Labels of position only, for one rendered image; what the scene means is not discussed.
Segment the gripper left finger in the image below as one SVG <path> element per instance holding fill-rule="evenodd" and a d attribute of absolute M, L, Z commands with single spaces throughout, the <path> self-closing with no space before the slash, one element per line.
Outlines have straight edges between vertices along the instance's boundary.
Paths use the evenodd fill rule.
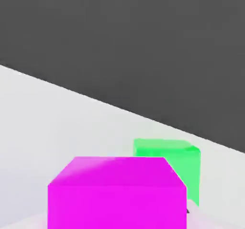
<path fill-rule="evenodd" d="M 7 225 L 5 229 L 47 229 L 47 214 L 41 213 Z"/>

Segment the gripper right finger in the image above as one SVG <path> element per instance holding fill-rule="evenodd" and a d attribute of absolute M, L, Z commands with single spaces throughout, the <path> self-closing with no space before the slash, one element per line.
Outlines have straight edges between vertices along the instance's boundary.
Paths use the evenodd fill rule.
<path fill-rule="evenodd" d="M 195 202 L 187 200 L 187 229 L 236 229 L 236 225 L 209 217 Z"/>

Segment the small magenta cube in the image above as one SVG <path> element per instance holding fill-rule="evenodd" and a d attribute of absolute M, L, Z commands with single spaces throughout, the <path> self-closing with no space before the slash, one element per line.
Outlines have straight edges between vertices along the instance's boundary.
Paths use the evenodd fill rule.
<path fill-rule="evenodd" d="M 186 186 L 162 157 L 75 157 L 47 205 L 47 229 L 187 229 Z"/>

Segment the small green cube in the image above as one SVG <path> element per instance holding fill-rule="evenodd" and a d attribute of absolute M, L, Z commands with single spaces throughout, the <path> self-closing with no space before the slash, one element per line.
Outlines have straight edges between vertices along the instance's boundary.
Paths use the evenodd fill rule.
<path fill-rule="evenodd" d="M 187 187 L 187 197 L 199 205 L 199 148 L 184 140 L 134 139 L 134 156 L 164 157 Z"/>

